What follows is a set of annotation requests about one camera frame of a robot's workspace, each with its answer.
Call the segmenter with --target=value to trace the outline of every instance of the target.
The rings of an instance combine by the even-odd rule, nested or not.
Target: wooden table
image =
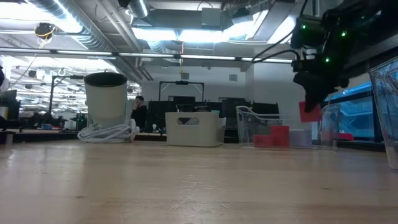
[[[398,223],[386,155],[163,143],[0,150],[0,222]]]

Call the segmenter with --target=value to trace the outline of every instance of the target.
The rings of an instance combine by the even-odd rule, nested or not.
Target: window
[[[331,99],[335,100],[338,98],[342,98],[342,97],[346,97],[346,96],[352,96],[358,93],[363,93],[363,92],[367,92],[367,91],[371,91],[372,90],[372,84],[371,82],[366,82],[363,84],[360,84],[359,86],[356,86],[354,88],[350,88],[347,90],[344,90],[340,93],[334,94]]]
[[[337,103],[340,108],[340,131],[354,137],[374,138],[372,97]]]
[[[326,99],[323,105],[327,105],[328,101]],[[340,132],[353,134],[355,140],[382,141],[371,82],[333,95],[330,103],[341,106]]]

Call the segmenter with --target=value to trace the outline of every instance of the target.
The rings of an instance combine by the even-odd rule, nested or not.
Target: transparent container
[[[340,121],[340,105],[328,105],[322,109],[319,138],[324,147],[337,148]]]
[[[299,114],[256,114],[246,106],[237,106],[236,112],[241,146],[307,149],[336,147],[335,143],[329,143],[327,140],[336,140],[334,137],[338,134],[337,119],[333,120],[336,124],[331,125],[332,120],[329,120],[322,126],[321,122],[301,122]],[[337,127],[335,134],[322,137],[322,131],[331,130],[328,127],[335,126]]]
[[[398,170],[398,57],[370,71],[387,158]]]

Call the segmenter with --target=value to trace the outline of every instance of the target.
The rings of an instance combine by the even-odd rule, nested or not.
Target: white plastic bin
[[[224,143],[225,118],[216,113],[166,113],[167,144],[217,147]]]

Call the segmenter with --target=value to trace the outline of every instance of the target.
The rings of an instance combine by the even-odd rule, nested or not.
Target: red block
[[[273,146],[290,146],[288,126],[270,126]]]
[[[305,112],[305,102],[298,103],[300,107],[301,122],[316,122],[320,121],[322,117],[321,105],[317,105],[311,112]]]
[[[354,135],[350,133],[339,133],[338,134],[339,140],[347,140],[347,141],[354,141]]]
[[[270,147],[272,146],[272,136],[269,135],[254,135],[254,146],[256,147]]]

